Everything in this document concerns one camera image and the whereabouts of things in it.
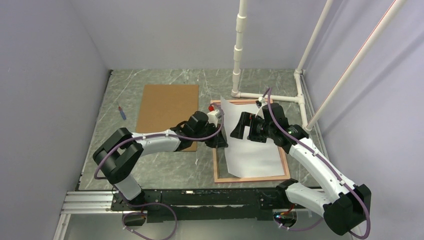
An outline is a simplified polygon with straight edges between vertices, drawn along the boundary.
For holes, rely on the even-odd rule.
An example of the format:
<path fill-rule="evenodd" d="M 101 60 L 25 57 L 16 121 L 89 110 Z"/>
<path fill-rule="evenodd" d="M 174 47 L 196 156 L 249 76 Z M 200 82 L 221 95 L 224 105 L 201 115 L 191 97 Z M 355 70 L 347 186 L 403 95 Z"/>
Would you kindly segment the wooden picture frame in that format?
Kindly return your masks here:
<path fill-rule="evenodd" d="M 254 99 L 235 99 L 228 100 L 234 104 L 248 104 L 255 103 Z M 226 137 L 225 130 L 223 127 L 223 135 Z M 212 150 L 213 155 L 213 174 L 214 182 L 216 184 L 224 183 L 243 183 L 243 182 L 264 182 L 264 181 L 284 181 L 290 178 L 289 167 L 287 163 L 286 153 L 281 147 L 278 147 L 281 162 L 283 164 L 283 169 L 285 175 L 281 176 L 270 176 L 270 177 L 236 177 L 232 174 L 229 174 L 227 169 L 227 162 L 225 158 L 225 148 L 214 148 Z"/>

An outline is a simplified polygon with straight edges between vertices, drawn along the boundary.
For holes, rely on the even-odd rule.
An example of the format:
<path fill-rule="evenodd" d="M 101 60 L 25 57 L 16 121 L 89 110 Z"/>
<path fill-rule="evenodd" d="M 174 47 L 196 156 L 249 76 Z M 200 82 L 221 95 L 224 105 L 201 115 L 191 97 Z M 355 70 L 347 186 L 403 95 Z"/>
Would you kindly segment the brown backing board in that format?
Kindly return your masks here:
<path fill-rule="evenodd" d="M 135 132 L 156 133 L 187 121 L 199 109 L 197 84 L 146 84 Z"/>

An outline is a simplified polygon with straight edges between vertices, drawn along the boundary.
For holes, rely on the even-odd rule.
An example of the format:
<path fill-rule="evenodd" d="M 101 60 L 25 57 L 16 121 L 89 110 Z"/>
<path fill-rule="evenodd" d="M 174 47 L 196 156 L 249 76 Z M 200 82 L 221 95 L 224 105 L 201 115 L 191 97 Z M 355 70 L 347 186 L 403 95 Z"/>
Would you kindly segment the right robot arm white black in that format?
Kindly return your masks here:
<path fill-rule="evenodd" d="M 350 233 L 357 239 L 366 239 L 371 231 L 371 190 L 337 170 L 300 125 L 289 124 L 281 105 L 269 103 L 261 110 L 262 116 L 243 111 L 230 137 L 242 139 L 249 127 L 247 140 L 272 140 L 296 159 L 323 190 L 319 192 L 290 178 L 276 187 L 276 203 L 282 208 L 300 205 L 321 216 L 335 234 Z"/>

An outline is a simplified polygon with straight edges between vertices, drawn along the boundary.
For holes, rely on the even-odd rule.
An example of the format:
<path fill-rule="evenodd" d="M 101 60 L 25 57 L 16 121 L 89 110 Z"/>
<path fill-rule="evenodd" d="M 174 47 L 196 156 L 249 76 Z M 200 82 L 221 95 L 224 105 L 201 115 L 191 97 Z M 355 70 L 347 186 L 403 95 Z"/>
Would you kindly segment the sunset landscape photo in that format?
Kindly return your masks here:
<path fill-rule="evenodd" d="M 238 178 L 259 178 L 284 176 L 285 170 L 278 147 L 271 139 L 265 143 L 247 139 L 250 127 L 246 126 L 242 139 L 230 136 L 236 128 L 241 113 L 256 114 L 255 103 L 235 104 L 223 97 L 220 98 L 224 113 L 224 132 L 228 147 L 224 149 L 227 171 Z"/>

